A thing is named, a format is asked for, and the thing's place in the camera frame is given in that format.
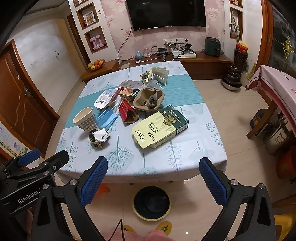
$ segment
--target yellow and green box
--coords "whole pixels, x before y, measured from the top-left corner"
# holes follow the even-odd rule
[[[189,121],[172,105],[157,111],[132,128],[135,142],[156,148],[188,128]]]

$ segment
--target green air fryer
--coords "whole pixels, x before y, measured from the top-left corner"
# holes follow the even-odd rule
[[[221,51],[221,43],[219,39],[205,38],[205,54],[209,56],[219,57]]]

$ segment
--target white bucket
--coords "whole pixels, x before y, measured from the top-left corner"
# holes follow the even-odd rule
[[[73,124],[87,132],[90,132],[91,130],[98,130],[98,125],[96,124],[96,118],[92,107],[86,107],[80,111],[74,117]]]
[[[243,87],[246,87],[250,81],[249,79],[247,79],[248,75],[249,75],[248,73],[242,73],[241,82]]]

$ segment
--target teal stripe on tablecloth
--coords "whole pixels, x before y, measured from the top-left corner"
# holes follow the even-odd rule
[[[172,75],[168,77],[168,84],[163,87],[165,98],[162,102],[162,107],[168,105],[172,106],[183,106],[189,104],[201,104],[204,103],[198,89],[193,83],[192,79],[188,74]],[[94,107],[94,102],[100,96],[104,90],[79,98],[65,124],[65,128],[73,127],[74,117],[84,108],[93,107],[95,116],[98,115],[99,111]]]

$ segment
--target blue face mask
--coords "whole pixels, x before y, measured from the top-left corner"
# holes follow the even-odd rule
[[[96,123],[100,130],[105,128],[105,130],[107,131],[116,120],[116,118],[117,115],[113,113],[113,110],[107,109],[96,119]]]

